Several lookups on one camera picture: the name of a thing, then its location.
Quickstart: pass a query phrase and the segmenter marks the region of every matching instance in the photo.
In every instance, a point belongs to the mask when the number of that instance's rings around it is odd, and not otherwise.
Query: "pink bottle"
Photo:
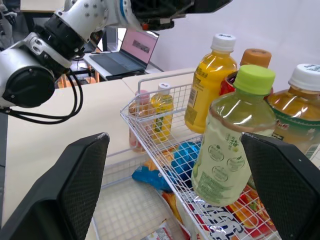
[[[136,118],[147,118],[154,116],[156,114],[156,109],[150,103],[150,94],[146,90],[141,90],[140,95],[136,98],[135,102],[133,102],[129,106],[129,115]],[[147,132],[148,136],[153,134],[152,126],[153,121],[144,121],[142,124],[142,128]],[[145,152],[145,149],[142,147],[141,143],[138,141],[135,134],[129,129],[129,144],[130,147],[134,148],[135,152]]]

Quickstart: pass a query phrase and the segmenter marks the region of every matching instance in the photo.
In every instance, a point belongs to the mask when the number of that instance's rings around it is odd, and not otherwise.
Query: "snack package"
[[[254,240],[264,239],[276,231],[257,191],[249,185],[244,188],[240,198],[226,208],[242,223]]]
[[[186,228],[186,240],[204,240],[190,215],[173,193],[158,191],[170,206],[174,216]],[[227,207],[214,207],[199,198],[194,192],[181,192],[183,201],[189,210],[197,217],[206,235],[214,240],[262,240],[276,228],[257,192],[246,186],[240,198]]]
[[[202,236],[187,211],[185,211],[182,203],[173,193],[166,193],[163,191],[158,191],[158,193],[169,204],[177,220],[182,223],[183,226],[181,229],[184,233],[185,240],[206,239]],[[195,193],[192,196],[189,192],[182,192],[181,194],[184,198],[184,201],[188,203],[188,208],[190,211],[195,213],[198,222],[202,226],[205,226],[204,231],[212,239],[238,240],[247,235],[244,228],[237,222],[236,218],[230,214],[226,208],[212,207],[197,197]],[[197,204],[201,204],[201,206],[205,209],[204,217],[198,214],[200,213],[200,209]]]
[[[183,221],[180,217],[180,214],[177,209],[176,204],[176,195],[174,193],[166,193],[165,191],[158,190],[158,194],[164,199],[164,202],[167,203],[169,208],[172,210],[173,215],[178,220],[179,226],[182,230],[183,236],[185,240],[191,240],[191,233],[188,231],[188,229],[183,225]]]
[[[159,226],[158,230],[142,238],[141,240],[174,240],[174,239],[168,228],[167,220],[164,220]]]
[[[166,149],[156,157],[156,161],[166,170],[166,174],[176,185],[192,187],[191,173],[200,151],[201,142],[184,142]],[[172,190],[152,159],[146,161],[132,174],[136,181],[151,184],[157,190],[171,193]]]

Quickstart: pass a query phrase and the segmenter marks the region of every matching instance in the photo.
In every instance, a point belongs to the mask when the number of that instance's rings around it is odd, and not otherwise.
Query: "plastic bottle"
[[[129,106],[129,115],[134,118],[146,118],[146,117],[152,117],[156,114],[155,108],[150,103],[150,95],[148,94],[148,91],[141,90],[140,96],[138,96],[130,106]],[[142,127],[144,129],[140,129],[141,126],[139,126],[139,129],[137,129],[138,132],[146,131],[148,135],[151,137],[153,135],[153,121],[152,120],[146,120],[142,122]],[[141,143],[138,141],[135,134],[129,129],[129,144],[130,147],[133,148],[133,151],[135,152],[145,152],[145,149],[142,147]]]
[[[230,56],[236,38],[229,34],[216,34],[212,41],[212,53],[206,55],[197,67],[190,97],[185,111],[185,124],[196,133],[203,134],[208,109],[219,97],[223,79],[237,70],[236,61]]]
[[[240,66],[243,65],[258,65],[264,68],[268,68],[271,61],[272,54],[263,49],[256,48],[248,48],[244,51]],[[221,82],[219,95],[224,95],[228,93],[232,93],[235,91],[233,86],[238,71],[235,71],[229,74],[224,80]]]
[[[268,97],[277,118],[273,136],[310,158],[320,144],[320,65],[299,64],[289,84]]]
[[[251,176],[242,132],[271,136],[276,127],[275,114],[264,101],[275,76],[267,68],[244,65],[234,82],[235,92],[210,106],[191,180],[195,192],[213,206],[234,203]]]
[[[165,142],[171,133],[171,125],[173,115],[165,113],[172,112],[174,110],[174,99],[170,95],[170,84],[160,83],[158,86],[159,92],[151,98],[151,104],[155,108],[157,115],[162,115],[154,120],[152,138],[155,143]]]

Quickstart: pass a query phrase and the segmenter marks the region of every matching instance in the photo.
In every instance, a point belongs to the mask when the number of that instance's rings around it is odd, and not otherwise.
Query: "table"
[[[84,103],[81,112],[61,124],[39,125],[10,116],[7,131],[2,224],[6,223],[34,182],[55,164],[66,146],[80,138],[101,132],[109,133],[110,144],[106,165],[141,156],[131,150],[125,151],[129,148],[129,130],[120,117],[120,110],[134,97],[136,91],[134,85],[138,85],[140,79],[165,74],[172,74],[172,72],[83,85]],[[172,85],[181,84],[181,82],[187,84],[191,81],[191,76],[166,79],[166,82]],[[157,82],[149,82],[148,88],[155,91],[157,85]],[[72,109],[73,101],[73,92],[70,87],[57,89],[49,101],[30,111],[47,115],[67,115]],[[91,226],[86,240],[95,239],[96,235]]]
[[[65,6],[65,0],[21,0],[22,12],[54,13]]]
[[[108,79],[106,79],[106,76],[110,76],[111,74],[104,69],[102,66],[100,66],[96,61],[92,60],[90,58],[90,56],[93,55],[91,53],[86,53],[83,57],[83,60],[90,65],[95,71],[96,73],[99,73],[100,76],[102,78],[104,78],[104,80],[108,81]],[[158,68],[156,68],[152,63],[148,64],[145,72],[147,72],[148,74],[155,74],[155,73],[161,73],[162,71]]]

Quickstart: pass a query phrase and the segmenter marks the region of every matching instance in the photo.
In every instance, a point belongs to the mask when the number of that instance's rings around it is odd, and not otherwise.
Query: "white bottle cap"
[[[236,40],[236,37],[230,34],[218,33],[213,37],[211,49],[221,52],[233,52]]]
[[[160,94],[162,95],[168,95],[170,94],[170,88],[171,86],[169,83],[162,82],[158,86],[158,91],[161,91]]]
[[[294,69],[289,84],[299,89],[320,92],[320,65],[299,64]]]

